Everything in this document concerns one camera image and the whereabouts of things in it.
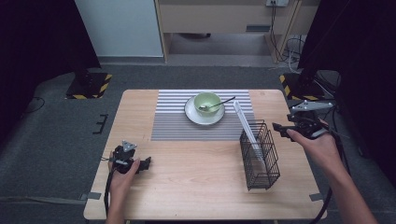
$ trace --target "cabinet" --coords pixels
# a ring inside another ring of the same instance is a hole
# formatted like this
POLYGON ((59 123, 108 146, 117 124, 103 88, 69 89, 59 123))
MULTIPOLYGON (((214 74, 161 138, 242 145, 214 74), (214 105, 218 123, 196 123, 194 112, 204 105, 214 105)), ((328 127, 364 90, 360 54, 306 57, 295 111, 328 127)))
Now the cabinet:
MULTIPOLYGON (((271 28, 280 51, 289 35, 306 35, 319 0, 290 0, 286 7, 268 7, 265 0, 155 0, 157 18, 167 60, 172 34, 263 33, 271 28)), ((276 49, 270 46, 274 61, 276 49)))

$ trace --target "black wire basket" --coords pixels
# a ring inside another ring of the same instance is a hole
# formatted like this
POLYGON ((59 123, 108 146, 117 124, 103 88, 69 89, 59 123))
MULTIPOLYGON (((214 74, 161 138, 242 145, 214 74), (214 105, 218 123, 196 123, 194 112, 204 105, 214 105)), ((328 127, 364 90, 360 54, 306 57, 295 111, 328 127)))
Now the black wire basket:
POLYGON ((256 143, 250 143, 245 130, 239 138, 247 189, 269 189, 280 177, 274 139, 264 120, 250 120, 248 124, 256 143))

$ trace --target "spoon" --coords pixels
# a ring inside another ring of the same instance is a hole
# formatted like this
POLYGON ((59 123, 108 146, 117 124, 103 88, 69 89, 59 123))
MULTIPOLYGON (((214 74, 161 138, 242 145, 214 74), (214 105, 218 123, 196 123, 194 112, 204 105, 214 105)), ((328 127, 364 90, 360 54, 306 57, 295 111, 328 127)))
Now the spoon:
MULTIPOLYGON (((223 101, 223 102, 221 102, 221 103, 219 103, 219 104, 216 104, 216 105, 222 105, 222 104, 227 103, 227 102, 229 102, 229 101, 231 101, 231 100, 233 100, 233 99, 235 99, 235 97, 233 97, 233 98, 231 98, 231 99, 228 99, 228 100, 226 100, 226 101, 223 101)), ((200 110, 205 110, 205 111, 207 111, 209 108, 212 108, 213 106, 216 106, 216 105, 211 105, 211 106, 208 106, 208 105, 201 105, 201 106, 199 107, 199 109, 200 109, 200 110)))

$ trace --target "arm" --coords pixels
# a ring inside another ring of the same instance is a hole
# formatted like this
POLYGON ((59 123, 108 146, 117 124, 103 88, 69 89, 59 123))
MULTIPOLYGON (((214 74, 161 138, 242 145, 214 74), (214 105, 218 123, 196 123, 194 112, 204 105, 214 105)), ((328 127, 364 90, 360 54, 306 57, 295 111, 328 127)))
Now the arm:
POLYGON ((288 134, 323 170, 344 223, 377 223, 341 162, 334 138, 329 133, 315 140, 307 139, 294 130, 288 130, 288 134))
POLYGON ((125 200, 139 164, 140 159, 137 158, 125 175, 120 174, 118 171, 114 172, 110 186, 110 206, 108 207, 106 224, 124 223, 125 200))

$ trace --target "white plate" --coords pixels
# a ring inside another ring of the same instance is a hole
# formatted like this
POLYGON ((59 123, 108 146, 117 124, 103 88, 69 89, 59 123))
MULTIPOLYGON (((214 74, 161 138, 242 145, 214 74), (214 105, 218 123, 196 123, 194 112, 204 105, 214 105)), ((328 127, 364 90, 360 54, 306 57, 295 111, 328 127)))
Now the white plate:
POLYGON ((186 112, 187 118, 189 118, 192 122, 201 124, 201 125, 210 125, 218 122, 224 116, 225 107, 224 105, 220 106, 218 112, 212 117, 202 117, 198 114, 194 106, 194 98, 192 96, 187 103, 184 105, 184 111, 186 112))

